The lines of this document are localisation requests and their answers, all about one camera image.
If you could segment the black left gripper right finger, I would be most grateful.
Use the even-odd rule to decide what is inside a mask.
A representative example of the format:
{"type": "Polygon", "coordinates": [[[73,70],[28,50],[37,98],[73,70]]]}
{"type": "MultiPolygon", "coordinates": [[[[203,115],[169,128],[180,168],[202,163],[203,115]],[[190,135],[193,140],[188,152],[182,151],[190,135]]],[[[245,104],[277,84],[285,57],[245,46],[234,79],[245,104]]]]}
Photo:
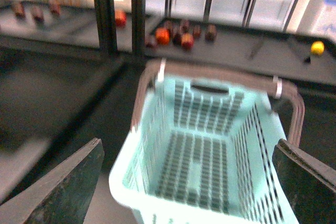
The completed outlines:
{"type": "Polygon", "coordinates": [[[272,161],[299,223],[335,223],[335,170],[286,140],[272,161]]]}

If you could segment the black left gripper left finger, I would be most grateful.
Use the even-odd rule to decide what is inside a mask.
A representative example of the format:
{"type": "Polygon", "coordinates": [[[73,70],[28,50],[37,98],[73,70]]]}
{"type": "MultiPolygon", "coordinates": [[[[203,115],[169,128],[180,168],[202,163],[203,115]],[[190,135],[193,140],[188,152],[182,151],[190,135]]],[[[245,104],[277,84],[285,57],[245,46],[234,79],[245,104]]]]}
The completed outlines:
{"type": "Polygon", "coordinates": [[[86,145],[1,205],[1,223],[83,223],[104,159],[102,141],[86,145]]]}

